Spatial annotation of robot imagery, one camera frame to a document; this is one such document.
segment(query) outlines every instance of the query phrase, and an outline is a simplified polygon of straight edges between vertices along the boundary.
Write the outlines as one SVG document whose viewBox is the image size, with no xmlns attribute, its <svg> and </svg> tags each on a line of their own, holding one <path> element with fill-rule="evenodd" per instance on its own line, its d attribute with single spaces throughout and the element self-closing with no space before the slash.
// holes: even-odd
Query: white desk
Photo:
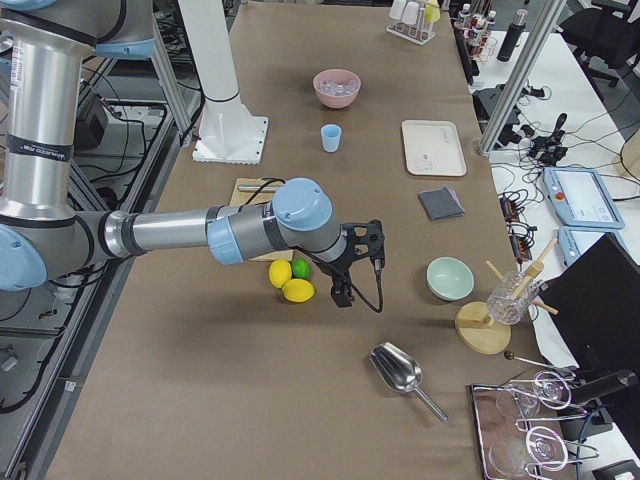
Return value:
<svg viewBox="0 0 640 480">
<path fill-rule="evenodd" d="M 494 32 L 494 38 L 498 40 L 499 48 L 504 38 L 504 32 Z M 476 77 L 472 90 L 491 88 L 497 84 L 505 83 L 525 40 L 526 36 L 523 35 L 519 47 L 516 48 L 509 62 L 499 62 L 495 57 L 492 57 L 486 63 L 480 63 L 480 76 Z M 529 104 L 520 102 L 518 106 L 524 114 L 524 117 L 521 117 L 522 123 L 537 125 L 537 122 L 540 122 L 538 128 L 550 132 L 553 130 L 558 115 L 564 112 L 567 114 L 567 121 L 563 129 L 566 132 L 575 132 L 575 135 L 569 133 L 565 136 L 562 144 L 569 147 L 569 150 L 566 157 L 558 163 L 558 166 L 579 164 L 589 168 L 599 167 L 598 172 L 600 174 L 617 175 L 616 169 L 612 165 L 612 161 L 617 160 L 614 153 L 595 143 L 585 143 L 584 140 L 578 138 L 598 140 L 607 134 L 616 132 L 618 128 L 607 114 L 605 107 L 598 100 L 573 58 L 571 51 L 559 34 L 550 35 L 529 75 L 529 83 L 535 88 L 549 87 L 551 89 L 551 98 L 542 101 L 537 98 L 527 97 L 530 99 Z M 624 139 L 619 133 L 614 133 L 602 138 L 599 143 L 614 152 L 619 152 Z M 528 144 L 528 140 L 520 143 L 523 152 L 526 151 Z M 493 175 L 497 191 L 500 193 L 505 189 L 510 191 L 526 189 L 531 195 L 534 195 L 534 187 L 523 182 L 522 175 L 524 171 L 518 167 L 519 153 L 513 150 L 517 146 L 509 145 L 507 148 L 511 150 L 494 151 L 489 157 L 490 162 L 496 166 L 493 170 Z M 497 164 L 503 165 L 504 168 L 498 168 Z M 603 179 L 613 198 L 630 197 L 638 193 L 637 186 L 630 182 L 609 177 L 603 177 Z M 545 192 L 546 197 L 546 191 L 541 179 L 538 180 L 537 185 Z M 638 233 L 640 232 L 640 200 L 618 202 L 616 206 L 626 224 L 620 234 L 631 256 L 636 262 L 640 262 L 640 242 L 637 241 Z M 535 245 L 532 248 L 532 255 L 536 258 L 549 240 L 556 235 L 557 228 L 561 225 L 561 222 L 556 217 L 548 200 L 542 203 L 529 204 L 525 209 L 524 219 L 528 224 L 538 227 L 538 231 L 535 232 Z M 559 248 L 549 254 L 544 263 L 545 270 L 541 275 L 544 279 L 557 277 L 566 268 Z M 543 355 L 556 365 L 570 363 L 570 354 L 566 351 L 562 339 L 559 338 L 555 326 L 546 312 L 540 312 L 540 317 L 535 322 L 535 329 L 540 351 Z M 585 474 L 583 478 L 593 478 L 589 472 L 590 470 L 619 460 L 632 458 L 635 459 L 636 464 L 640 465 L 640 460 L 615 425 L 613 431 L 590 437 L 588 443 L 600 450 L 600 457 L 584 463 L 582 471 Z"/>
</svg>

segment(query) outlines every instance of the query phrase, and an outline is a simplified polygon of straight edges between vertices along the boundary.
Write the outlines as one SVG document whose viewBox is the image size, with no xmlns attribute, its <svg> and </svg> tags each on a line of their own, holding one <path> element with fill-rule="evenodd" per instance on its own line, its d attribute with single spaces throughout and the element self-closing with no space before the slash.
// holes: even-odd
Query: black chair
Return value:
<svg viewBox="0 0 640 480">
<path fill-rule="evenodd" d="M 598 8 L 585 8 L 560 24 L 562 37 L 575 45 L 574 56 L 580 63 L 585 75 L 602 100 L 602 93 L 595 78 L 609 80 L 614 88 L 620 78 L 600 72 L 589 66 L 592 57 L 604 60 L 607 67 L 617 70 L 626 65 L 634 55 L 635 68 L 640 61 L 640 18 L 629 22 L 629 17 L 638 0 L 623 4 L 613 0 L 592 0 Z"/>
</svg>

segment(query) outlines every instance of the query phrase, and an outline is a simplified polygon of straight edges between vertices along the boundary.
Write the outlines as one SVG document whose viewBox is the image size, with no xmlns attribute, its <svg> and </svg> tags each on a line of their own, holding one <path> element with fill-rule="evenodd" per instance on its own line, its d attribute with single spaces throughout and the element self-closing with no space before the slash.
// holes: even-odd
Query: white tray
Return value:
<svg viewBox="0 0 640 480">
<path fill-rule="evenodd" d="M 413 175 L 461 177 L 467 173 L 456 126 L 451 122 L 402 122 L 404 156 Z"/>
</svg>

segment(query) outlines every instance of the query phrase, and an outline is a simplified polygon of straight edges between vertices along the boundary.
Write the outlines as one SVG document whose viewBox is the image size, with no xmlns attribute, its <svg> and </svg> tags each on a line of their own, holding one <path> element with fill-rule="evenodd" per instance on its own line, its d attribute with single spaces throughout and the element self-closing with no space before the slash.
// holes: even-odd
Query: light blue cup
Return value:
<svg viewBox="0 0 640 480">
<path fill-rule="evenodd" d="M 322 136 L 322 148 L 325 152 L 333 153 L 340 146 L 340 137 L 342 136 L 342 128 L 339 125 L 329 123 L 320 129 Z"/>
</svg>

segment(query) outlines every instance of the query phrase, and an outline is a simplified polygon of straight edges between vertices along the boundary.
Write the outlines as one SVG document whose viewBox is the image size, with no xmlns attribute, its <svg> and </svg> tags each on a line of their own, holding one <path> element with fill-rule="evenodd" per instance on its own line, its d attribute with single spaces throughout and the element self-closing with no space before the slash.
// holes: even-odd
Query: blue joint cap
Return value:
<svg viewBox="0 0 640 480">
<path fill-rule="evenodd" d="M 153 38 L 137 42 L 99 43 L 96 45 L 96 55 L 99 57 L 116 58 L 119 60 L 146 60 L 151 58 L 155 48 Z"/>
<path fill-rule="evenodd" d="M 31 12 L 48 7 L 56 3 L 57 0 L 3 0 L 0 1 L 0 7 L 18 10 L 20 12 Z"/>
<path fill-rule="evenodd" d="M 244 262 L 228 217 L 207 225 L 207 242 L 211 253 L 222 265 Z"/>
<path fill-rule="evenodd" d="M 297 232 L 322 227 L 333 213 L 329 197 L 308 178 L 289 180 L 276 191 L 272 205 L 278 222 Z"/>
<path fill-rule="evenodd" d="M 0 225 L 0 289 L 17 292 L 42 285 L 47 269 L 29 241 L 6 225 Z"/>
</svg>

